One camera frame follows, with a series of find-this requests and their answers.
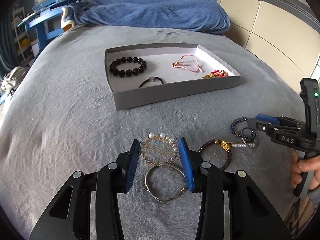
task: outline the dark red beaded bracelet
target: dark red beaded bracelet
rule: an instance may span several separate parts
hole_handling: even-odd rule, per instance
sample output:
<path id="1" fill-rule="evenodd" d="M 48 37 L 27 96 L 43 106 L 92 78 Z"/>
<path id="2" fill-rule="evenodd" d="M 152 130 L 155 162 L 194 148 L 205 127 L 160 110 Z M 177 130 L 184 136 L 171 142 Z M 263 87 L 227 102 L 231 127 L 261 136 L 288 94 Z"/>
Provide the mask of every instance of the dark red beaded bracelet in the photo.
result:
<path id="1" fill-rule="evenodd" d="M 229 164 L 231 162 L 231 157 L 232 157 L 231 148 L 228 143 L 226 143 L 225 141 L 213 139 L 213 140 L 210 140 L 210 141 L 206 142 L 205 144 L 203 144 L 200 147 L 200 149 L 198 150 L 198 153 L 201 154 L 205 148 L 209 147 L 212 144 L 219 144 L 228 153 L 228 159 L 227 159 L 226 163 L 220 168 L 220 170 L 224 171 L 229 166 Z"/>

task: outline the gray fleece blanket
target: gray fleece blanket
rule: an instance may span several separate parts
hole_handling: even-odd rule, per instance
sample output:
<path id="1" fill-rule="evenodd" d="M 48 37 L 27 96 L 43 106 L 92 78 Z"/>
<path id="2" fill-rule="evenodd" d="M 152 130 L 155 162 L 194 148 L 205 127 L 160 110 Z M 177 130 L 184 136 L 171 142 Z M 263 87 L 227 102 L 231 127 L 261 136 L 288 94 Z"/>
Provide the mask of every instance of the gray fleece blanket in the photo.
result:
<path id="1" fill-rule="evenodd" d="M 116 111 L 105 68 L 107 48 L 153 42 L 199 44 L 242 76 L 238 87 Z M 152 133 L 185 137 L 190 149 L 216 138 L 235 141 L 230 122 L 258 113 L 304 119 L 300 97 L 255 55 L 222 35 L 175 29 L 78 26 L 52 41 L 35 61 L 0 127 L 0 204 L 24 238 L 73 171 L 95 172 L 133 139 Z M 243 169 L 284 218 L 295 198 L 289 185 L 290 150 L 262 133 L 250 152 L 232 149 L 229 172 Z M 226 155 L 211 147 L 204 160 L 220 167 Z M 119 195 L 126 239 L 194 239 L 201 194 L 159 203 L 144 187 L 148 165 L 140 160 L 133 187 Z M 174 171 L 152 176 L 159 196 L 183 186 Z M 92 239 L 94 210 L 91 215 Z"/>

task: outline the pearl bracelet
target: pearl bracelet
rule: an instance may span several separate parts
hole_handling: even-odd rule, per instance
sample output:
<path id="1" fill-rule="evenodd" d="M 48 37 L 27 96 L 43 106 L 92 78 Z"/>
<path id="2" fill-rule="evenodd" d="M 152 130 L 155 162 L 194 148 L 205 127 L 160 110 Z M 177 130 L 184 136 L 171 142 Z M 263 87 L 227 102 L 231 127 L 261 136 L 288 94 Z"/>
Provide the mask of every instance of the pearl bracelet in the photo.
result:
<path id="1" fill-rule="evenodd" d="M 164 151 L 162 149 L 159 149 L 159 148 L 156 148 L 156 147 L 150 145 L 149 142 L 153 141 L 154 139 L 160 139 L 163 141 L 167 141 L 172 147 L 172 153 L 167 153 L 166 151 Z M 159 135 L 158 134 L 155 135 L 153 133 L 150 133 L 148 137 L 146 137 L 145 139 L 142 139 L 140 141 L 140 146 L 141 146 L 140 155 L 142 156 L 142 158 L 145 159 L 147 163 L 154 164 L 154 165 L 157 165 L 160 167 L 163 167 L 166 164 L 174 163 L 177 158 L 177 153 L 179 152 L 179 147 L 176 144 L 175 138 L 166 137 L 164 133 L 160 133 Z M 155 162 L 151 156 L 146 156 L 145 149 L 148 149 L 150 151 L 159 153 L 164 156 L 169 156 L 169 157 L 166 161 L 161 160 L 159 162 Z"/>
<path id="2" fill-rule="evenodd" d="M 254 148 L 255 147 L 255 144 L 254 143 L 247 143 L 247 145 L 249 146 L 249 147 L 252 147 L 252 148 Z M 244 144 L 244 143 L 233 143 L 233 144 L 231 144 L 231 147 L 232 148 L 237 148 L 237 147 L 248 147 L 246 144 Z"/>

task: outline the bracelet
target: bracelet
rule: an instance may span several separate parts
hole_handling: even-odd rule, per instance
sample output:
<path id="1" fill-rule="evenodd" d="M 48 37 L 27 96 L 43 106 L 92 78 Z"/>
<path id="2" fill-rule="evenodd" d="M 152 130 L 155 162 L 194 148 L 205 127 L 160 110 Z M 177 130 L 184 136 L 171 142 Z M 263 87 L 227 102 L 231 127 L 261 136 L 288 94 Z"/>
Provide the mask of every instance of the bracelet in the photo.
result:
<path id="1" fill-rule="evenodd" d="M 134 68 L 133 70 L 128 69 L 127 71 L 124 70 L 118 70 L 117 66 L 120 65 L 121 63 L 125 63 L 125 62 L 134 62 L 134 63 L 139 63 L 140 67 L 138 68 Z M 131 77 L 132 74 L 133 75 L 138 75 L 139 73 L 142 73 L 145 71 L 145 69 L 147 68 L 147 62 L 145 60 L 143 60 L 142 58 L 137 58 L 137 57 L 122 57 L 121 59 L 117 59 L 115 61 L 113 61 L 110 64 L 110 72 L 113 73 L 114 76 L 119 75 L 120 77 L 124 77 L 125 75 L 127 75 L 127 77 Z"/>
<path id="2" fill-rule="evenodd" d="M 161 84 L 163 85 L 163 80 L 159 77 L 149 77 L 147 80 L 145 80 L 140 86 L 139 88 L 143 87 L 144 84 L 146 84 L 147 82 L 154 82 L 155 80 L 160 80 L 161 81 Z"/>
<path id="3" fill-rule="evenodd" d="M 249 142 L 252 142 L 252 141 L 254 140 L 255 136 L 256 136 L 255 130 L 252 129 L 252 128 L 249 128 L 249 127 L 245 127 L 245 129 L 250 129 L 250 130 L 251 130 L 251 137 L 250 137 L 250 139 L 249 139 L 246 135 L 242 134 L 242 131 L 243 131 L 244 129 L 242 129 L 241 132 L 238 133 L 238 132 L 236 132 L 236 128 L 235 128 L 235 126 L 236 126 L 237 123 L 239 123 L 239 122 L 244 122 L 244 121 L 248 122 L 248 118 L 246 118 L 246 117 L 241 117 L 241 118 L 238 118 L 238 119 L 234 119 L 234 120 L 231 122 L 231 124 L 230 124 L 230 130 L 231 130 L 231 133 L 232 133 L 235 137 L 238 137 L 238 138 L 242 139 L 242 141 L 244 141 L 244 142 L 246 142 L 246 143 L 249 143 Z"/>
<path id="4" fill-rule="evenodd" d="M 229 73 L 225 70 L 215 70 L 212 71 L 209 75 L 205 75 L 202 77 L 202 79 L 207 79 L 207 78 L 217 78 L 217 77 L 228 77 Z"/>
<path id="5" fill-rule="evenodd" d="M 206 142 L 205 144 L 203 144 L 200 147 L 200 149 L 198 150 L 198 153 L 201 154 L 205 148 L 209 147 L 212 144 L 220 144 L 220 146 L 228 153 L 228 159 L 227 159 L 226 163 L 220 168 L 220 170 L 224 171 L 229 166 L 229 164 L 231 162 L 231 157 L 232 157 L 230 145 L 228 143 L 226 143 L 225 141 L 213 139 L 213 140 L 210 140 L 210 141 Z"/>
<path id="6" fill-rule="evenodd" d="M 162 149 L 159 149 L 157 147 L 154 147 L 154 146 L 148 144 L 148 142 L 153 141 L 154 139 L 160 139 L 160 140 L 167 141 L 172 147 L 172 153 L 167 153 L 166 151 L 164 151 Z M 176 140 L 173 137 L 166 137 L 164 133 L 160 133 L 159 135 L 158 134 L 155 135 L 153 133 L 150 133 L 148 137 L 146 137 L 145 139 L 142 139 L 140 141 L 140 155 L 142 156 L 143 159 L 146 160 L 147 163 L 154 164 L 154 165 L 160 166 L 160 167 L 163 167 L 166 164 L 174 163 L 177 158 L 177 153 L 179 152 L 179 147 L 177 144 L 175 144 L 175 142 L 176 142 Z M 166 161 L 161 160 L 159 162 L 155 162 L 151 156 L 146 156 L 145 149 L 148 149 L 148 150 L 153 151 L 155 153 L 159 153 L 164 156 L 168 156 L 168 159 Z"/>
<path id="7" fill-rule="evenodd" d="M 194 59 L 195 59 L 195 61 L 196 61 L 196 64 L 197 64 L 197 70 L 188 69 L 188 68 L 186 68 L 186 67 L 184 66 L 184 63 L 183 63 L 183 62 L 181 62 L 181 63 L 179 62 L 179 60 L 182 60 L 185 56 L 194 57 Z M 200 70 L 201 72 L 203 72 L 203 71 L 201 70 L 201 68 L 199 67 L 199 63 L 198 63 L 196 57 L 195 57 L 194 55 L 191 55 L 191 54 L 186 54 L 186 55 L 181 56 L 175 63 L 172 63 L 172 67 L 184 68 L 184 69 L 186 69 L 186 70 L 188 70 L 188 71 L 191 71 L 191 72 L 194 72 L 194 73 L 197 73 L 199 70 Z"/>
<path id="8" fill-rule="evenodd" d="M 172 168 L 172 169 L 180 172 L 180 174 L 182 174 L 182 176 L 184 177 L 184 174 L 183 174 L 182 170 L 180 170 L 180 169 L 177 168 L 176 166 L 173 166 L 173 165 L 171 165 L 171 164 L 166 164 L 166 166 L 168 166 L 168 167 L 170 167 L 170 168 Z M 186 189 L 185 187 L 183 187 L 183 188 L 180 189 L 180 192 L 179 192 L 177 195 L 175 195 L 174 197 L 171 197 L 171 198 L 159 198 L 159 197 L 155 196 L 155 194 L 152 192 L 152 189 L 150 188 L 150 185 L 149 185 L 149 183 L 148 183 L 148 176 L 149 176 L 150 172 L 153 171 L 153 170 L 154 170 L 155 168 L 157 168 L 157 167 L 158 167 L 157 165 L 152 166 L 152 167 L 147 171 L 147 173 L 146 173 L 146 175 L 145 175 L 145 177 L 144 177 L 144 185 L 146 186 L 147 191 L 148 191 L 148 192 L 151 194 L 151 196 L 153 196 L 157 201 L 159 201 L 159 202 L 166 202 L 166 201 L 174 200 L 174 199 L 178 198 L 180 195 L 182 195 L 184 192 L 187 191 L 187 189 Z"/>

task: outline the silver bangle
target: silver bangle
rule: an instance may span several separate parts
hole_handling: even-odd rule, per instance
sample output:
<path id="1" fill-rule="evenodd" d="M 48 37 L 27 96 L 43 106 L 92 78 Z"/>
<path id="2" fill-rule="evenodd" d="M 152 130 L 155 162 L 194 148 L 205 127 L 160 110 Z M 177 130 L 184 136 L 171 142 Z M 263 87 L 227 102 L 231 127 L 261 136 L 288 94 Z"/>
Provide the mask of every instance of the silver bangle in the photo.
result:
<path id="1" fill-rule="evenodd" d="M 168 164 L 168 163 L 165 164 L 164 166 L 168 166 L 168 167 L 170 167 L 170 168 L 172 168 L 172 169 L 180 172 L 180 173 L 182 174 L 182 176 L 184 177 L 184 174 L 183 174 L 182 170 L 180 170 L 180 169 L 177 168 L 176 166 L 173 166 L 173 165 Z M 154 197 L 157 201 L 159 201 L 159 202 L 166 202 L 166 201 L 174 200 L 174 199 L 178 198 L 180 195 L 182 195 L 184 192 L 186 192 L 187 189 L 186 189 L 185 187 L 183 187 L 183 188 L 180 189 L 180 191 L 179 191 L 179 193 L 178 193 L 177 195 L 175 195 L 174 197 L 171 197 L 171 198 L 159 198 L 159 197 L 155 196 L 154 193 L 152 192 L 152 189 L 150 188 L 149 183 L 148 183 L 148 176 L 149 176 L 150 172 L 151 172 L 152 170 L 154 170 L 155 168 L 157 168 L 157 167 L 159 167 L 159 166 L 158 166 L 158 165 L 152 166 L 152 167 L 147 171 L 147 173 L 146 173 L 146 175 L 145 175 L 145 177 L 144 177 L 144 185 L 146 186 L 147 191 L 151 194 L 151 196 L 153 196 L 153 197 Z"/>

